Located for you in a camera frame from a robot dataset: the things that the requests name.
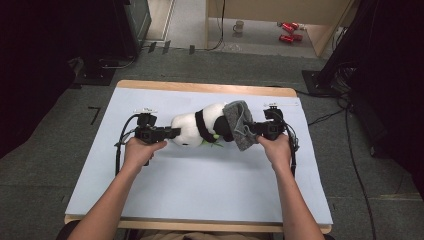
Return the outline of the person's beige trousers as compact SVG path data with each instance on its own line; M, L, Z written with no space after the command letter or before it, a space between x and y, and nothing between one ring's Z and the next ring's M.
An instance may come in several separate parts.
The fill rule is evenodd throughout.
M272 233L141 230L137 240L274 240Z

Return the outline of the panda plush toy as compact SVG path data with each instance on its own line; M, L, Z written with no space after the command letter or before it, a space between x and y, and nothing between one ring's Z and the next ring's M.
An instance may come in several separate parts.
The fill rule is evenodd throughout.
M195 113L175 116L171 127L179 128L180 134L173 141L186 147L198 147L203 142L213 144L220 137L226 142L233 141L233 134L223 113L224 107L225 103L215 103Z

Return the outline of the wooden cabinet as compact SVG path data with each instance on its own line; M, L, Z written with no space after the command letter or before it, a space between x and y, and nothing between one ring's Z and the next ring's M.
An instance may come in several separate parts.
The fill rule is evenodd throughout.
M360 0L206 0L207 18L296 22L307 26L317 56L340 26L355 17Z

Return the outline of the dark curtain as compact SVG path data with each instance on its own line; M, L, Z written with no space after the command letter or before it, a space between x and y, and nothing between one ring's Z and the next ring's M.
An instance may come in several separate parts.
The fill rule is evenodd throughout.
M348 67L352 93L380 122L377 145L411 174L424 200L424 0L360 0L319 83Z
M87 59L104 0L0 0L0 158L32 135Z

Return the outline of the black equipment cabinet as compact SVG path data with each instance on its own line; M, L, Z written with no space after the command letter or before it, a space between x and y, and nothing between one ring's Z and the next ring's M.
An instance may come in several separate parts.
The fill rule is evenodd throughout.
M152 19L147 0L113 0L126 57L137 57Z

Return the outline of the grey cloth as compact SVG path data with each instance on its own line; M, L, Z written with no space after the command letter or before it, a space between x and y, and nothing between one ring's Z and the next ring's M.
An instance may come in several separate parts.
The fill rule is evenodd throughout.
M223 113L229 124L234 142L240 151L245 151L253 144L257 144L256 133L249 128L249 124L253 123L253 117L244 100L226 104Z

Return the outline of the person's right hand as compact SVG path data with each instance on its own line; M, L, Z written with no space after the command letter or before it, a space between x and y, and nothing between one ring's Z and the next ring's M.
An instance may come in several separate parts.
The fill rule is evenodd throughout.
M290 173L291 150L289 138L285 134L279 135L275 140L258 136L257 141L264 148L265 154L276 172Z

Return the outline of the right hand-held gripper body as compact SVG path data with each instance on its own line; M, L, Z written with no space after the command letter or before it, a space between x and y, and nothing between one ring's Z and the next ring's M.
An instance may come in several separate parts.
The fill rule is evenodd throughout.
M286 132L292 140L297 139L295 130L284 120L283 112L276 105L270 105L265 109L264 115L267 125L265 138L275 140L280 134Z

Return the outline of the black stand base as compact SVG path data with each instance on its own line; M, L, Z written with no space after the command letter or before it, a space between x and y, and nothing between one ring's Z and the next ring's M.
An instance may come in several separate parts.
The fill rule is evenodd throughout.
M331 80L320 71L303 70L302 77L310 95L324 97L338 94L332 87Z
M116 61L100 59L83 59L74 83L79 85L109 86L113 79Z

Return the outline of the person's left hand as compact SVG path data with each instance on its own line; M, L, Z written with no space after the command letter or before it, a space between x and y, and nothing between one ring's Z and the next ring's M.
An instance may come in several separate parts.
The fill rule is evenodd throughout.
M125 145L122 171L139 173L142 167L153 158L154 153L163 149L166 145L166 141L147 144L138 138L132 137Z

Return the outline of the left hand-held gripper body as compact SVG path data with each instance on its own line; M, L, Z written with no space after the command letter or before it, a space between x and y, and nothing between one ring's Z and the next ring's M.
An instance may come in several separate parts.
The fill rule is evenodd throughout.
M153 132L157 121L157 117L155 116L156 111L149 108L142 108L135 110L134 113L137 115L135 137L148 144L154 143Z

